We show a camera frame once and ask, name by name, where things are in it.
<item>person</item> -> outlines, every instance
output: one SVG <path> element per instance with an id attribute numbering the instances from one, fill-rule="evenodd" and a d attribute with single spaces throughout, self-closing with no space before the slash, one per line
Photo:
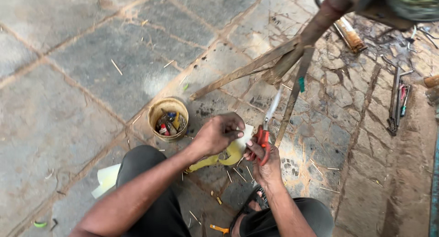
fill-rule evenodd
<path id="1" fill-rule="evenodd" d="M 191 164 L 218 154 L 242 137 L 244 133 L 237 127 L 245 129 L 236 113 L 217 115 L 202 126 L 190 145 L 170 158 L 146 145 L 127 152 L 119 169 L 117 189 L 98 201 L 69 236 L 190 236 L 169 186 Z M 231 236 L 330 237 L 334 222 L 329 209 L 312 198 L 290 197 L 282 183 L 279 151 L 271 147 L 264 166 L 253 162 L 254 178 L 263 187 L 270 208 L 261 210 L 250 198 L 246 210 L 241 210 L 231 224 Z M 254 140 L 247 143 L 247 160 L 251 151 L 264 154 Z"/>

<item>sandal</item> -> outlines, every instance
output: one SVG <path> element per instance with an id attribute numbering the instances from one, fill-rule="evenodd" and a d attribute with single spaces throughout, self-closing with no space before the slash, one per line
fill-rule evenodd
<path id="1" fill-rule="evenodd" d="M 258 191 L 262 192 L 262 197 L 260 197 L 258 195 Z M 229 228 L 230 229 L 230 234 L 232 233 L 232 229 L 235 226 L 235 223 L 238 220 L 240 215 L 242 215 L 242 214 L 248 215 L 248 214 L 250 214 L 250 213 L 255 211 L 254 209 L 249 207 L 249 203 L 252 200 L 257 202 L 259 204 L 259 206 L 261 207 L 261 209 L 268 208 L 264 189 L 260 185 L 257 185 L 255 187 L 255 189 L 252 191 L 252 193 L 249 195 L 249 198 L 247 198 L 247 200 L 245 201 L 245 203 L 242 206 L 241 210 L 239 210 L 238 214 L 233 218 L 232 223 L 230 223 L 230 228 Z"/>

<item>small bucket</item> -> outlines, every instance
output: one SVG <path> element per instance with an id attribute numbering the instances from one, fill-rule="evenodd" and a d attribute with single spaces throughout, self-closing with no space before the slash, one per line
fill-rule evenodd
<path id="1" fill-rule="evenodd" d="M 184 127 L 184 129 L 181 132 L 179 132 L 175 135 L 166 136 L 166 135 L 162 135 L 162 134 L 158 133 L 155 130 L 155 125 L 157 124 L 157 121 L 163 116 L 162 109 L 165 112 L 179 112 L 180 115 L 182 115 L 183 118 L 186 119 L 186 126 Z M 179 101 L 175 98 L 172 98 L 172 97 L 163 98 L 161 100 L 158 100 L 157 102 L 155 102 L 151 106 L 151 108 L 149 109 L 149 112 L 148 112 L 148 124 L 149 124 L 149 127 L 151 128 L 152 132 L 154 133 L 154 135 L 156 135 L 157 137 L 159 137 L 163 141 L 167 141 L 167 142 L 176 141 L 177 139 L 183 137 L 187 131 L 188 121 L 189 121 L 189 113 L 187 112 L 186 107 L 184 106 L 184 104 L 181 101 Z"/>

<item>hand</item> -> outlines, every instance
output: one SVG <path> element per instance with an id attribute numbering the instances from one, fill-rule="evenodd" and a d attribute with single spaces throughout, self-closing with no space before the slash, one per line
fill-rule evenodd
<path id="1" fill-rule="evenodd" d="M 235 139 L 243 137 L 244 121 L 238 114 L 231 112 L 216 115 L 204 124 L 191 143 L 194 150 L 199 151 L 200 157 L 216 155 L 223 151 Z"/>
<path id="2" fill-rule="evenodd" d="M 264 148 L 256 143 L 255 137 L 248 141 L 246 145 L 247 148 L 243 156 L 247 161 L 251 160 L 250 153 L 252 151 L 256 153 L 257 157 L 263 157 L 265 155 Z M 281 158 L 276 146 L 270 145 L 270 156 L 264 166 L 259 166 L 256 159 L 254 159 L 253 177 L 256 182 L 264 188 L 272 184 L 282 184 Z"/>

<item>red tool handle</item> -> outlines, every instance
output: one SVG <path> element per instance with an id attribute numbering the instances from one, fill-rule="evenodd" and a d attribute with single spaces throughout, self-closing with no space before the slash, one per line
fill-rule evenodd
<path id="1" fill-rule="evenodd" d="M 264 130 L 262 128 L 262 125 L 259 125 L 258 127 L 258 132 L 253 136 L 257 139 L 257 144 L 259 144 L 263 149 L 265 149 L 265 155 L 264 157 L 261 159 L 259 157 L 256 157 L 256 154 L 254 152 L 250 153 L 250 157 L 251 159 L 257 159 L 257 162 L 259 164 L 259 166 L 264 166 L 267 161 L 268 158 L 270 157 L 270 143 L 268 142 L 268 136 L 270 135 L 270 132 Z"/>

